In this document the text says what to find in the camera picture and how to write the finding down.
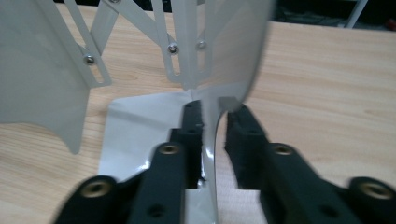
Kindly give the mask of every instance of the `wood grain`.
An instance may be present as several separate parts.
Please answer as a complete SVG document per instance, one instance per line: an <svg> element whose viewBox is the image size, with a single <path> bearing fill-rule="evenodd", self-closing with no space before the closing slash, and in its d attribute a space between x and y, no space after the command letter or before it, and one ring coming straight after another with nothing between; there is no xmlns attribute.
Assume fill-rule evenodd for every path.
<svg viewBox="0 0 396 224"><path fill-rule="evenodd" d="M59 9L72 24L64 7ZM95 8L81 11L91 24ZM352 176L368 175L396 187L396 34L271 25L247 105L272 141L299 148L333 183L345 185ZM167 80L159 48L122 17L104 60L113 84L91 91L78 155L44 128L0 124L1 223L50 223L73 187L95 175L106 108L113 99L180 90ZM223 121L216 153L219 219L263 223L257 192L234 189L232 168L221 149Z"/></svg>

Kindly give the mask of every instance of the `bolt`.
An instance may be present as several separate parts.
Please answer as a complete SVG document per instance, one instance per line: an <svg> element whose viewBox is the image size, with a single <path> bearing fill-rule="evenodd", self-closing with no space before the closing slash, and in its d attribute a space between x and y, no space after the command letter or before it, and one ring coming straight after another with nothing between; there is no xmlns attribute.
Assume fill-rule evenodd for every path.
<svg viewBox="0 0 396 224"><path fill-rule="evenodd" d="M198 48L198 49L204 49L204 48L206 48L206 42L205 42L204 40L201 40L200 42L198 42L197 48Z"/></svg>
<svg viewBox="0 0 396 224"><path fill-rule="evenodd" d="M175 43L172 43L168 46L168 52L172 55L178 54L178 46Z"/></svg>
<svg viewBox="0 0 396 224"><path fill-rule="evenodd" d="M91 56L91 54L84 55L84 63L87 65L94 65L95 59Z"/></svg>

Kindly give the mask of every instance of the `wooden table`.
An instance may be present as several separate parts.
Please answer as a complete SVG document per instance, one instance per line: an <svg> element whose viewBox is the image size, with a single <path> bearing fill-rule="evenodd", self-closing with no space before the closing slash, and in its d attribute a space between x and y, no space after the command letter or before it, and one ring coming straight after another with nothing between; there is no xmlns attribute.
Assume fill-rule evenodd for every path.
<svg viewBox="0 0 396 224"><path fill-rule="evenodd" d="M95 8L81 9L91 24ZM335 184L368 175L396 187L396 34L271 26L260 76L247 100L270 139L299 148ZM167 80L159 48L123 18L104 60L113 85L92 90L78 155L44 128L0 124L1 223L49 223L73 187L96 174L113 99L180 90ZM222 121L216 153L219 219L263 223L257 192L234 189L221 149L223 130Z"/></svg>

